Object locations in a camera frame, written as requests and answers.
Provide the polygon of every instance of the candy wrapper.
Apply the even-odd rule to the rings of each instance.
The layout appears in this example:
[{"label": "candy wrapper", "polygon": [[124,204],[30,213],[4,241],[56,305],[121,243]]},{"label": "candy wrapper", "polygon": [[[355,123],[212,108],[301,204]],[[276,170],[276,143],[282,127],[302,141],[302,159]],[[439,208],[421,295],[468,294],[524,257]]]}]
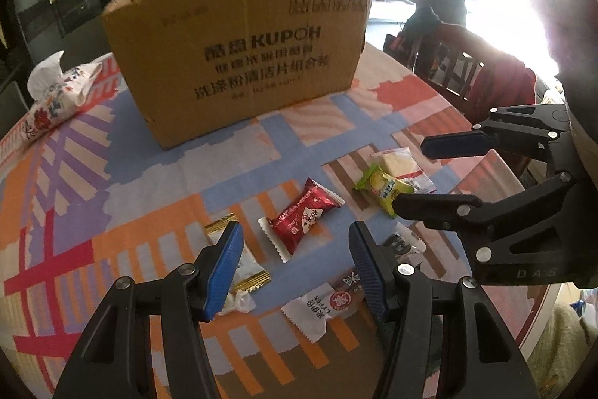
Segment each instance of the candy wrapper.
[{"label": "candy wrapper", "polygon": [[341,314],[351,300],[347,291],[334,291],[330,284],[324,283],[288,302],[281,310],[309,341],[315,343],[326,333],[326,321]]},{"label": "candy wrapper", "polygon": [[423,253],[428,248],[422,239],[400,222],[397,222],[394,234],[388,237],[384,245],[392,249],[400,264],[412,266],[423,262]]},{"label": "candy wrapper", "polygon": [[226,295],[226,301],[222,307],[222,311],[217,313],[220,316],[229,314],[231,311],[240,311],[241,313],[249,313],[256,307],[255,301],[247,291],[240,289],[234,296],[231,292]]},{"label": "candy wrapper", "polygon": [[[205,226],[206,234],[212,244],[218,242],[226,225],[232,220],[237,220],[235,214],[226,215]],[[270,273],[258,264],[251,251],[247,249],[247,245],[243,244],[241,259],[232,277],[232,288],[235,291],[254,291],[270,281]]]},{"label": "candy wrapper", "polygon": [[372,161],[378,163],[388,175],[413,187],[415,193],[428,194],[436,191],[436,186],[413,159],[409,148],[376,152],[372,155]]},{"label": "candy wrapper", "polygon": [[308,178],[297,200],[278,217],[262,217],[258,223],[276,247],[282,261],[286,262],[312,225],[326,212],[344,204],[345,200],[337,194]]},{"label": "candy wrapper", "polygon": [[399,181],[394,176],[385,173],[379,164],[372,164],[355,185],[355,190],[368,190],[378,200],[391,217],[397,214],[392,209],[392,201],[399,193],[413,193],[412,186]]}]

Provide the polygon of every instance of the table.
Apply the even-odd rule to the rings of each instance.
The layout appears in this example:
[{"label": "table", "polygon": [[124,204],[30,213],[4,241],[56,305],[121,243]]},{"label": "table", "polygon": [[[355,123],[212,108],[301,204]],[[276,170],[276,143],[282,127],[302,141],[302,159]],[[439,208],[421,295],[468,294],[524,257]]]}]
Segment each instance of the table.
[{"label": "table", "polygon": [[[369,44],[348,92],[169,151],[152,138],[113,57],[101,61],[86,111],[38,140],[0,183],[0,346],[39,398],[51,396],[79,333],[117,276],[142,282],[193,261],[207,245],[203,225],[231,211],[272,282],[253,293],[251,314],[201,326],[222,397],[370,397],[383,354],[362,300],[328,322],[315,344],[279,310],[352,268],[347,230],[354,220],[365,220],[379,242],[391,233],[394,221],[351,190],[367,157],[408,146],[440,192],[495,201],[521,190],[494,151],[427,160],[419,151],[425,136],[469,130],[469,124]],[[325,215],[283,263],[257,220],[281,211],[308,176],[347,204]],[[428,276],[455,282],[469,273],[454,233],[406,224],[428,245],[422,267]],[[487,288],[524,355],[543,329],[540,311],[550,310],[554,287]],[[158,396],[166,398],[157,317],[151,343]],[[434,380],[424,397],[434,394]]]}]

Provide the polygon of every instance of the gold candy wrapper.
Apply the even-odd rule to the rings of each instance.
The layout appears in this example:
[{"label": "gold candy wrapper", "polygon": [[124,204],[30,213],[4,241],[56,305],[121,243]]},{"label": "gold candy wrapper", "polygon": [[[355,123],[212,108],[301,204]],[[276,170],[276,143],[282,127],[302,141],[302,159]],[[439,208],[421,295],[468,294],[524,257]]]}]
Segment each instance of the gold candy wrapper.
[{"label": "gold candy wrapper", "polygon": [[[237,220],[235,214],[226,215],[204,227],[211,243],[218,242],[226,225],[232,220]],[[270,281],[270,273],[258,264],[247,245],[243,244],[241,259],[232,278],[232,288],[235,291],[255,291]]]}]

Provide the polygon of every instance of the white snack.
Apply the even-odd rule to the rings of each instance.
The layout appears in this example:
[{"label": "white snack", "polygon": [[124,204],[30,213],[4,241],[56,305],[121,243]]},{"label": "white snack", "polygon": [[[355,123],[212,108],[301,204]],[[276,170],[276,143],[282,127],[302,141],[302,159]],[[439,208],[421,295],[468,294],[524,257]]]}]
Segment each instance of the white snack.
[{"label": "white snack", "polygon": [[400,264],[412,266],[423,262],[423,253],[427,249],[426,243],[400,222],[397,222],[395,232],[388,237],[385,246],[391,248]]},{"label": "white snack", "polygon": [[324,283],[289,301],[281,310],[310,342],[315,343],[326,333],[326,321],[348,308],[351,299],[347,291],[334,291],[330,284]]},{"label": "white snack", "polygon": [[412,186],[415,193],[428,194],[436,191],[433,181],[413,159],[409,148],[387,149],[371,156],[373,161],[391,176]]}]

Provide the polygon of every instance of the red cloth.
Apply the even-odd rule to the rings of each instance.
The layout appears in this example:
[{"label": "red cloth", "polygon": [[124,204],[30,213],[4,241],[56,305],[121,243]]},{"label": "red cloth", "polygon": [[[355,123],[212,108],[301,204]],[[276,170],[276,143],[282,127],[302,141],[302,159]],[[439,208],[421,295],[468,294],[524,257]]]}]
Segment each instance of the red cloth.
[{"label": "red cloth", "polygon": [[492,107],[536,103],[536,74],[514,56],[506,55],[494,67],[482,67],[467,97],[465,117],[472,124],[488,118]]}]

